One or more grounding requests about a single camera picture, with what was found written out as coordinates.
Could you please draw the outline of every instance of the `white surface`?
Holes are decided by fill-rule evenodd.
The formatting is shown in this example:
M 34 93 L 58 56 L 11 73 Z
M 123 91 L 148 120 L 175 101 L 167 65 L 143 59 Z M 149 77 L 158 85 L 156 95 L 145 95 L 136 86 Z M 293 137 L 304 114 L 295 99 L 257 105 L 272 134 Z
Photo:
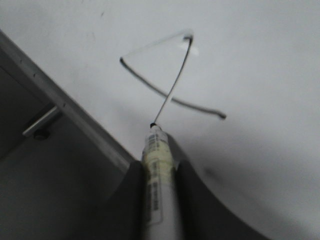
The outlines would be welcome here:
M 163 99 L 119 57 L 192 29 L 175 95 L 228 117 L 171 104 L 162 128 L 251 226 L 320 239 L 320 1 L 131 2 L 2 0 L 0 28 L 137 159 Z

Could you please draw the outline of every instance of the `label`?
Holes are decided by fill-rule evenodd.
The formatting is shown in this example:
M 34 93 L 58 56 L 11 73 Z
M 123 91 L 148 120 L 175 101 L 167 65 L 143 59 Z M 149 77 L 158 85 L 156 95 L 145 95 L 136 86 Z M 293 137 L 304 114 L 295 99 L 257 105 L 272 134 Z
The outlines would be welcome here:
M 161 202 L 161 182 L 157 161 L 151 164 L 147 172 L 146 185 L 146 222 L 148 226 L 161 223 L 163 220 Z

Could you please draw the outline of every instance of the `metal frame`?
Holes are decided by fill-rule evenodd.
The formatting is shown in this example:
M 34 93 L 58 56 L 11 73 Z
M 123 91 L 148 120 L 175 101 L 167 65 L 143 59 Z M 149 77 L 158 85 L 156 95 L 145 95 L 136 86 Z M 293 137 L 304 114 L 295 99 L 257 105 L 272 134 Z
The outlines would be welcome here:
M 0 54 L 23 73 L 26 88 L 36 86 L 64 115 L 98 147 L 122 172 L 135 159 L 89 114 L 49 78 L 18 46 L 0 30 Z

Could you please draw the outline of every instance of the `metal edge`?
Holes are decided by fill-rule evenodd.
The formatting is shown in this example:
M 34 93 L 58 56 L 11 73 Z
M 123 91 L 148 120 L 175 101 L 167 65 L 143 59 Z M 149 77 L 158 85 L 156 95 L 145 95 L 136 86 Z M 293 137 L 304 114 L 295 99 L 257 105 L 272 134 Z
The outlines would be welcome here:
M 123 173 L 135 159 L 0 30 L 0 49 Z

